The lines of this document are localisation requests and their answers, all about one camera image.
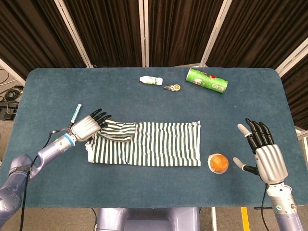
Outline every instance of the yellow floor marking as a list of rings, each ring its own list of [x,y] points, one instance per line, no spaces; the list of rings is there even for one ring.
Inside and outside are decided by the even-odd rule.
[[[243,230],[250,231],[247,207],[241,207],[241,213],[242,213],[242,220],[243,220]]]

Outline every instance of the robotic arm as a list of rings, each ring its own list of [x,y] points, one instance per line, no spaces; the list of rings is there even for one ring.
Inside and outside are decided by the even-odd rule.
[[[39,164],[28,155],[16,157],[11,163],[8,178],[0,188],[0,228],[20,208],[26,180],[32,180],[52,160],[75,146],[76,141],[86,141],[96,132],[106,127],[104,123],[111,115],[98,109],[86,116],[71,128],[70,134],[64,134],[38,152]]]
[[[275,217],[281,231],[304,231],[292,196],[292,188],[284,184],[288,172],[278,145],[274,143],[268,127],[262,122],[246,119],[251,132],[242,124],[238,129],[247,138],[254,153],[257,167],[243,164],[238,158],[233,161],[243,171],[259,175],[267,185]]]

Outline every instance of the cable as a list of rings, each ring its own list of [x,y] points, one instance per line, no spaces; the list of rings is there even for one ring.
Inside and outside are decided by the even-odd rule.
[[[91,208],[91,209],[92,209],[92,211],[93,211],[93,213],[95,215],[95,223],[94,223],[94,227],[93,227],[93,231],[95,231],[95,226],[97,224],[97,216],[96,216],[96,212],[95,212],[94,208]]]
[[[21,95],[23,89],[24,89],[23,86],[16,85],[16,86],[14,86],[12,88],[9,88],[7,90],[4,90],[4,91],[0,92],[0,94],[3,94],[3,93],[6,92],[4,97],[0,96],[2,98],[0,100],[0,102],[6,102],[7,103],[7,107],[6,107],[6,113],[7,114],[9,114],[9,115],[17,114],[17,112],[9,112],[9,106],[10,106],[10,103],[19,104],[19,102],[16,101],[16,99]]]
[[[266,225],[266,222],[264,220],[264,216],[263,216],[263,205],[264,205],[264,199],[265,199],[265,195],[266,195],[266,190],[269,188],[269,185],[268,184],[265,184],[265,189],[264,189],[264,194],[263,194],[263,199],[262,199],[262,204],[261,204],[261,217],[262,217],[262,221],[263,221],[263,224],[266,228],[267,231],[269,231],[268,229],[268,226]]]
[[[12,80],[12,81],[10,81],[10,82],[7,82],[7,83],[2,83],[2,84],[0,84],[0,86],[3,86],[3,85],[5,85],[5,84],[9,84],[9,83],[13,83],[13,82],[15,82],[15,81],[17,81],[17,79],[14,79],[14,80]]]
[[[6,113],[9,114],[9,115],[17,114],[17,112],[15,112],[15,113],[10,113],[10,112],[9,112],[9,104],[10,104],[10,103],[19,104],[19,102],[7,102],[8,105],[7,105],[7,107],[6,107]]]
[[[4,81],[2,81],[0,84],[4,83],[6,80],[8,80],[9,77],[10,77],[10,73],[8,73],[8,76],[6,77],[6,79]]]
[[[52,134],[57,133],[59,131],[63,131],[63,130],[67,130],[66,128],[63,129],[59,129],[59,130],[53,130],[49,132],[48,135],[48,139],[47,142],[45,143],[45,145],[43,146],[43,148],[45,148],[47,146],[47,144],[49,143]],[[36,161],[36,159],[38,158],[38,155],[35,156],[34,160],[31,163],[32,167],[34,165],[34,162]],[[21,217],[20,217],[20,226],[19,226],[19,231],[23,230],[23,226],[24,226],[24,216],[25,216],[25,206],[26,206],[26,195],[27,195],[27,186],[28,186],[28,180],[29,180],[29,175],[30,175],[30,171],[28,171],[27,173],[27,178],[26,178],[26,183],[25,183],[25,191],[24,191],[24,198],[23,198],[23,205],[22,205],[22,209],[21,209]]]

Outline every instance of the blue marker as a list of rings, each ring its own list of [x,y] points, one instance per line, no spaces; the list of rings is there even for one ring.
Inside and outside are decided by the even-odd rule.
[[[76,110],[75,110],[75,112],[74,112],[74,114],[73,114],[73,117],[72,117],[72,119],[71,119],[71,123],[69,124],[69,128],[71,128],[72,125],[75,123],[75,120],[76,120],[76,118],[77,118],[77,115],[78,115],[78,113],[79,113],[80,108],[81,108],[81,104],[78,104],[78,106],[77,106],[77,108],[76,108]]]

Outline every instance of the black cable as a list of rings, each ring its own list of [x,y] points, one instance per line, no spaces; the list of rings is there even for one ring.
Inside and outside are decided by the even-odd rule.
[[[97,216],[96,216],[96,212],[95,212],[94,208],[91,208],[91,209],[92,209],[92,211],[93,211],[93,213],[95,215],[95,223],[94,223],[94,227],[93,227],[93,231],[95,231],[95,226],[97,224]]]
[[[45,147],[47,146],[47,144],[49,143],[52,134],[53,134],[52,132],[49,132],[47,142],[45,143],[45,145],[43,146],[43,148],[45,148]],[[38,158],[38,155],[36,155],[35,158],[34,158],[34,160],[32,161],[31,167],[34,165],[34,162],[36,161],[37,158]],[[23,230],[23,226],[24,226],[24,216],[25,216],[25,206],[26,206],[26,195],[27,195],[27,186],[28,186],[29,175],[30,175],[30,171],[28,171],[28,173],[27,173],[27,178],[26,178],[26,183],[25,183],[25,191],[24,191],[23,205],[22,205],[22,209],[21,209],[21,217],[20,217],[19,231],[22,231],[22,230]]]
[[[5,92],[7,92],[7,91],[9,91],[9,90],[11,90],[12,88],[8,88],[7,90],[4,90],[4,91],[2,91],[2,92],[0,92],[0,95],[1,94],[3,94],[3,93],[5,93]],[[3,97],[3,96],[0,96],[2,99],[0,100],[0,102],[4,102],[5,101],[5,98]]]
[[[0,84],[4,83],[6,80],[8,80],[9,77],[10,77],[10,73],[8,73],[8,76],[6,77],[6,79],[4,81],[2,81]]]
[[[23,85],[15,85],[14,87],[8,88],[8,89],[6,89],[6,90],[0,92],[0,94],[5,93],[5,92],[7,92],[7,91],[9,91],[9,90],[11,90],[11,89],[24,90],[24,86],[23,86]]]
[[[5,93],[4,99],[5,101],[15,101],[19,96],[20,96],[19,90],[10,89]]]
[[[256,207],[254,207],[254,210],[261,210],[261,209],[269,210],[269,209],[273,209],[273,207],[272,206],[269,206],[269,207],[256,206]]]
[[[264,216],[263,216],[263,205],[264,205],[264,199],[265,199],[265,195],[266,195],[266,190],[269,188],[269,185],[268,184],[265,184],[265,189],[264,189],[264,194],[263,194],[263,199],[262,199],[262,204],[261,204],[261,217],[262,217],[262,221],[263,221],[263,224],[266,228],[267,231],[269,231],[268,229],[268,226],[266,225],[266,222],[264,220]]]

